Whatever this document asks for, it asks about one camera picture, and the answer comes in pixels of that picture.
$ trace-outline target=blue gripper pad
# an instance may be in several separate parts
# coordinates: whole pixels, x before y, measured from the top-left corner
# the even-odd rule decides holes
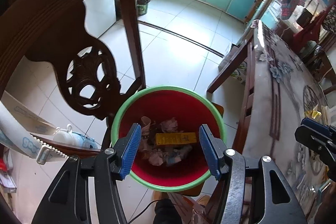
[[[329,127],[324,126],[316,121],[313,121],[309,118],[304,118],[301,122],[301,124],[310,127],[311,129],[323,134],[324,136],[331,138],[331,133],[329,131]]]
[[[141,140],[141,126],[137,125],[134,129],[133,134],[127,144],[127,147],[121,156],[121,170],[120,177],[125,179],[125,177],[130,173],[135,155],[138,151],[138,147]]]
[[[221,172],[219,171],[219,160],[203,126],[199,128],[198,136],[210,173],[216,180],[219,180],[221,177]]]

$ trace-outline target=black cable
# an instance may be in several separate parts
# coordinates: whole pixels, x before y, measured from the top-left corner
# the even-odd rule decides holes
[[[136,220],[139,216],[141,216],[141,215],[148,209],[148,207],[149,207],[152,203],[157,202],[157,201],[160,201],[160,200],[162,200],[162,199],[153,200],[152,202],[150,202],[150,203],[147,205],[147,207],[146,207],[145,209],[142,210],[141,213],[139,213],[137,216],[133,217],[127,224],[131,224],[134,220]]]

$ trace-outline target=metal screw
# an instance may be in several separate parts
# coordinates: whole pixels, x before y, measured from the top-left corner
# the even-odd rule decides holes
[[[270,156],[263,156],[262,160],[263,160],[264,162],[270,162],[272,159],[271,159]]]
[[[114,153],[114,149],[113,148],[108,148],[108,149],[105,149],[105,154],[107,155],[112,155]]]
[[[75,162],[76,160],[78,160],[77,155],[73,155],[73,156],[69,157],[69,161],[71,161],[71,162]]]
[[[225,153],[228,154],[229,156],[233,156],[236,153],[236,151],[234,151],[233,149],[227,149]]]

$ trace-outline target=red object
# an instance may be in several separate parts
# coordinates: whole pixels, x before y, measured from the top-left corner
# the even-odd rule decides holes
[[[299,54],[301,49],[306,46],[307,42],[312,40],[319,43],[321,25],[331,10],[332,5],[326,11],[321,12],[310,24],[308,24],[302,31],[293,35],[293,42],[291,49]]]
[[[178,129],[196,132],[206,123],[213,135],[220,138],[217,122],[211,111],[198,99],[175,90],[159,90],[136,100],[126,111],[120,122],[119,138],[127,135],[134,122],[142,116],[157,123],[175,117]],[[160,186],[181,186],[201,177],[209,168],[199,143],[193,145],[187,158],[173,166],[151,165],[137,153],[132,171],[143,180]]]
[[[0,159],[0,170],[7,172],[7,166],[3,162],[3,159]]]

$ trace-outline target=yellow box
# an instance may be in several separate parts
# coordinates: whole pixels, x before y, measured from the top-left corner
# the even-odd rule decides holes
[[[156,145],[181,145],[197,143],[196,133],[157,133],[155,135]]]

